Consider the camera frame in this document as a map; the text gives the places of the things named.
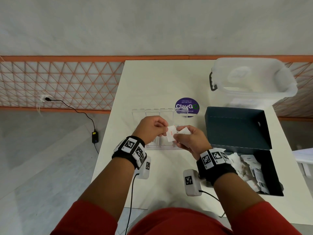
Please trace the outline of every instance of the person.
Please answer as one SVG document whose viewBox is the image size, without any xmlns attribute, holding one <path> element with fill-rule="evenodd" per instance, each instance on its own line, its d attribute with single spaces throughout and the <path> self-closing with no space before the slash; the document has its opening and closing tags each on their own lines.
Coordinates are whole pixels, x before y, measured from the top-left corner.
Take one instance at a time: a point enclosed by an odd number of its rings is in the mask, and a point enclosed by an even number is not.
<svg viewBox="0 0 313 235">
<path fill-rule="evenodd" d="M 160 116 L 145 117 L 132 134 L 143 146 L 156 136 L 166 135 L 168 123 Z M 175 134 L 178 147 L 188 150 L 195 160 L 211 149 L 205 134 L 193 126 L 191 134 Z M 119 151 L 64 215 L 52 235 L 115 234 L 135 164 Z M 128 234 L 276 234 L 300 233 L 268 202 L 254 192 L 236 172 L 215 170 L 211 183 L 227 215 L 231 229 L 215 218 L 188 208 L 169 207 L 156 210 L 137 222 Z"/>
</svg>

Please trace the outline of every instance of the red shirt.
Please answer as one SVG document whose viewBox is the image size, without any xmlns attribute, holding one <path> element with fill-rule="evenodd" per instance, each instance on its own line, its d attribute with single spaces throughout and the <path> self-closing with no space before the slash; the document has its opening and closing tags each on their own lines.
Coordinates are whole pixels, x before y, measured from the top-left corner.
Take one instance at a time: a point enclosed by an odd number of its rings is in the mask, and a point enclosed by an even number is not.
<svg viewBox="0 0 313 235">
<path fill-rule="evenodd" d="M 148 214 L 129 235 L 212 234 L 212 235 L 301 235 L 268 202 L 260 202 L 231 221 L 232 230 L 200 212 L 185 208 L 164 208 Z M 114 235 L 117 221 L 97 205 L 76 201 L 52 235 Z"/>
</svg>

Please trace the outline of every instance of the power cord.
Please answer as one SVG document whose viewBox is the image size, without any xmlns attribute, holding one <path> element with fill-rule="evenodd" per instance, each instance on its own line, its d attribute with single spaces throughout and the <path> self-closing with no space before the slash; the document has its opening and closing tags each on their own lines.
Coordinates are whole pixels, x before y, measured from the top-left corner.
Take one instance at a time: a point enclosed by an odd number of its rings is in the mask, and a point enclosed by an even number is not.
<svg viewBox="0 0 313 235">
<path fill-rule="evenodd" d="M 205 192 L 205 191 L 203 191 L 203 190 L 199 190 L 199 192 L 206 193 L 206 194 L 208 194 L 208 195 L 212 196 L 214 199 L 216 199 L 216 200 L 219 202 L 219 199 L 218 199 L 218 198 L 216 198 L 215 196 L 211 195 L 210 193 L 207 193 L 207 192 Z"/>
<path fill-rule="evenodd" d="M 87 118 L 92 121 L 92 124 L 94 125 L 94 131 L 92 132 L 91 137 L 92 137 L 92 143 L 94 144 L 94 146 L 95 146 L 95 148 L 96 148 L 96 143 L 99 142 L 99 135 L 98 135 L 98 132 L 96 131 L 95 123 L 94 123 L 94 121 L 92 120 L 92 118 L 90 118 L 85 112 L 78 112 L 75 108 L 73 108 L 73 107 L 71 107 L 71 106 L 65 104 L 65 102 L 64 102 L 63 100 L 52 100 L 52 99 L 50 99 L 49 97 L 46 97 L 45 100 L 46 100 L 47 102 L 62 102 L 64 105 L 66 105 L 67 107 L 69 107 L 69 108 L 75 110 L 77 113 L 85 114 L 85 115 L 87 116 Z"/>
<path fill-rule="evenodd" d="M 134 178 L 133 178 L 133 183 L 131 185 L 131 204 L 133 203 L 133 189 L 134 189 L 134 181 L 135 181 L 135 178 L 136 176 L 138 176 L 139 173 L 137 173 Z M 129 210 L 129 217 L 128 217 L 128 222 L 127 222 L 127 226 L 126 226 L 126 230 L 125 230 L 125 235 L 127 233 L 127 228 L 128 228 L 128 225 L 129 225 L 129 220 L 131 219 L 131 209 Z"/>
</svg>

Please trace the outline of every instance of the red sleeve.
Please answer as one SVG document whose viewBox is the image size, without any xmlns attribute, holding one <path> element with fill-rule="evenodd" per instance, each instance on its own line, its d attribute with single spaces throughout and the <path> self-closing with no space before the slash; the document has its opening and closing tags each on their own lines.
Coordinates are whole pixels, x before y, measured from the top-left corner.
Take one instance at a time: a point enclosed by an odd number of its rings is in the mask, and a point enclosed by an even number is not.
<svg viewBox="0 0 313 235">
<path fill-rule="evenodd" d="M 51 235 L 114 235 L 116 220 L 104 209 L 86 201 L 76 201 Z"/>
<path fill-rule="evenodd" d="M 230 224 L 235 235 L 301 235 L 265 201 L 246 209 Z"/>
</svg>

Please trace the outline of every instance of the black cable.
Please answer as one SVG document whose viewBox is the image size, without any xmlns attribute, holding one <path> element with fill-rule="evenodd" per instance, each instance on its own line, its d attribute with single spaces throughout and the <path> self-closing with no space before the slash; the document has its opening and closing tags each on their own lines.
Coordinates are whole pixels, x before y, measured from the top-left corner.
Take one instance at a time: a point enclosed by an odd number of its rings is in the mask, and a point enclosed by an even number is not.
<svg viewBox="0 0 313 235">
<path fill-rule="evenodd" d="M 46 97 L 45 100 L 48 101 L 48 102 L 51 102 L 51 101 L 53 101 L 53 102 L 56 102 L 56 101 L 62 102 L 64 105 L 66 105 L 66 106 L 69 107 L 69 108 L 72 108 L 72 109 L 75 110 L 77 113 L 85 114 L 85 115 L 89 118 L 89 116 L 88 116 L 85 112 L 78 112 L 75 108 L 73 108 L 73 107 L 68 106 L 67 104 L 65 104 L 65 102 L 64 102 L 63 100 L 52 100 L 52 99 L 50 99 L 49 97 Z M 94 131 L 95 131 L 95 130 L 96 130 L 95 123 L 94 123 L 94 121 L 92 120 L 92 118 L 89 118 L 89 119 L 91 119 L 91 121 L 92 121 L 92 123 L 93 123 L 93 125 L 94 125 Z"/>
<path fill-rule="evenodd" d="M 95 143 L 94 143 L 94 146 L 95 146 L 95 148 L 96 148 L 96 144 L 95 144 Z M 97 148 L 96 148 L 96 151 L 97 151 L 97 153 L 99 154 L 99 152 L 98 152 Z"/>
<path fill-rule="evenodd" d="M 131 185 L 131 204 L 133 203 L 133 189 L 134 189 L 134 181 L 135 181 L 135 177 L 138 176 L 139 173 L 137 173 L 134 178 L 133 178 L 133 184 Z M 127 233 L 127 228 L 128 228 L 128 225 L 129 225 L 129 220 L 131 219 L 131 209 L 129 211 L 129 217 L 128 217 L 128 222 L 127 222 L 127 226 L 126 226 L 126 230 L 125 230 L 125 235 Z"/>
<path fill-rule="evenodd" d="M 208 195 L 212 196 L 214 199 L 216 199 L 216 200 L 219 202 L 219 199 L 218 199 L 218 198 L 216 198 L 215 196 L 211 195 L 210 193 L 207 193 L 207 192 L 205 192 L 205 191 L 203 191 L 203 190 L 199 190 L 199 192 L 206 193 L 206 194 L 208 194 Z"/>
</svg>

